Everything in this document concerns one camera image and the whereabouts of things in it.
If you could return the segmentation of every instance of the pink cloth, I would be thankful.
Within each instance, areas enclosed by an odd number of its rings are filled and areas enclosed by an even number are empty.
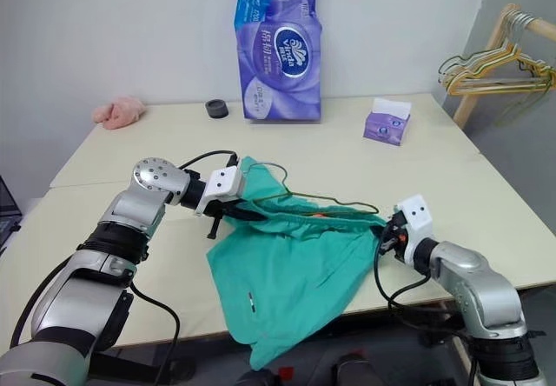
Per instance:
[[[95,123],[103,123],[106,130],[117,130],[138,121],[145,110],[147,109],[139,99],[125,96],[118,97],[113,103],[95,108],[92,117]]]

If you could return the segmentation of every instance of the vinda logo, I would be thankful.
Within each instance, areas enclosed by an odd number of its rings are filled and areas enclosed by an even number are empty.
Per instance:
[[[300,77],[309,66],[307,42],[301,34],[289,27],[282,27],[275,34],[275,49],[281,71],[287,77]]]

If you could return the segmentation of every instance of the white table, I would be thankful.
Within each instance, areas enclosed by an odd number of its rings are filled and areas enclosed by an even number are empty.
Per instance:
[[[7,348],[31,292],[95,228],[114,195],[127,187],[133,164],[145,156],[179,163],[204,151],[234,149],[286,166],[295,190],[374,203],[383,216],[397,201],[421,193],[438,239],[480,251],[518,288],[555,283],[552,232],[430,96],[397,99],[414,103],[402,147],[361,137],[371,98],[326,101],[321,125],[252,124],[232,104],[232,115],[219,121],[205,118],[201,105],[174,105],[152,109],[124,130],[95,128],[0,259],[0,352]],[[170,130],[176,123],[183,125]],[[198,170],[218,168],[225,161],[225,156],[211,159],[199,163]],[[182,338],[226,330],[205,258],[214,245],[206,238],[210,224],[190,210],[168,207],[150,243],[149,260],[136,277],[140,289],[180,315]],[[219,237],[229,232],[223,223]],[[419,275],[388,256],[381,261],[381,278],[392,292]],[[447,297],[429,283],[407,293],[405,300]],[[347,312],[384,307],[369,275]],[[117,344],[160,342],[172,332],[169,316],[136,299]]]

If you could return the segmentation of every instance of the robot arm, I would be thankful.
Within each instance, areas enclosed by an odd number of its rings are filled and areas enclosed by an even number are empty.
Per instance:
[[[78,246],[37,305],[28,343],[0,357],[1,386],[85,384],[93,352],[114,345],[133,295],[126,288],[148,257],[165,205],[189,207],[215,218],[263,219],[239,210],[242,174],[235,164],[216,170],[207,183],[191,170],[160,158],[133,169],[129,187],[116,196],[95,231]]]
[[[534,360],[520,297],[480,253],[434,241],[432,217],[422,196],[394,208],[385,240],[396,257],[430,275],[451,293],[472,337],[469,352],[485,386],[546,385]]]

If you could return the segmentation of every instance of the tissue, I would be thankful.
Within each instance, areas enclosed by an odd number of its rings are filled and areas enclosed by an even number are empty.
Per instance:
[[[411,112],[411,103],[390,101],[376,97],[373,111],[365,122],[366,138],[393,145],[401,145]]]
[[[243,113],[321,117],[321,24],[315,0],[238,0],[235,35]]]

